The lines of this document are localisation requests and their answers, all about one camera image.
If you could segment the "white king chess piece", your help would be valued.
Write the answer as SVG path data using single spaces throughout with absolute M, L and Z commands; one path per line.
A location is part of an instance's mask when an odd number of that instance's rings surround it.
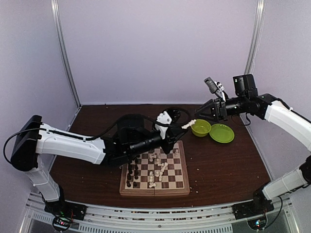
M 193 119 L 193 120 L 189 121 L 187 124 L 183 125 L 181 128 L 185 130 L 185 129 L 191 127 L 192 125 L 194 125 L 195 123 L 196 123 L 196 119 Z

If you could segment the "wooden chess board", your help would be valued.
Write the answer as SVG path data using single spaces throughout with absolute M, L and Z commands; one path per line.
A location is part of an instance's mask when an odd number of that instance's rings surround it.
M 119 192 L 132 197 L 188 195 L 190 183 L 183 142 L 177 141 L 168 154 L 156 148 L 123 165 Z

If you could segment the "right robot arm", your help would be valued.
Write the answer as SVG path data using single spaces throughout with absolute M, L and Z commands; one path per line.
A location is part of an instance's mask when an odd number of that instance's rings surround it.
M 242 118 L 271 176 L 259 188 L 261 196 L 249 203 L 249 210 L 257 215 L 268 206 L 268 200 L 311 185 L 300 170 L 311 154 L 311 82 L 298 74 L 256 71 L 252 77 L 252 96 L 235 87 L 241 74 L 213 78 L 224 87 L 224 100 L 210 91 L 205 82 L 208 75 L 200 74 L 193 80 L 198 104 L 194 116 L 215 124 Z

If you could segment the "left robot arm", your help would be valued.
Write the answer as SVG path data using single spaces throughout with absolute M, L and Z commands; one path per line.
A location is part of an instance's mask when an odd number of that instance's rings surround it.
M 27 174 L 60 216 L 70 211 L 70 205 L 64 201 L 61 186 L 41 162 L 41 154 L 65 156 L 101 166 L 121 166 L 152 149 L 162 148 L 170 153 L 189 128 L 188 123 L 177 123 L 166 111 L 155 120 L 141 114 L 124 115 L 96 136 L 62 131 L 41 119 L 41 116 L 32 116 L 21 131 L 13 135 L 16 140 L 7 162 Z

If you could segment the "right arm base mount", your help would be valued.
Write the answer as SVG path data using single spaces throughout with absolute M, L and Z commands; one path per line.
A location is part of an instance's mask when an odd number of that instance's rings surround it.
M 268 226 L 267 213 L 274 210 L 271 200 L 268 200 L 262 190 L 257 190 L 253 194 L 251 201 L 246 201 L 232 206 L 235 219 L 252 218 L 258 215 L 255 219 L 248 221 L 248 226 L 252 230 L 264 230 Z

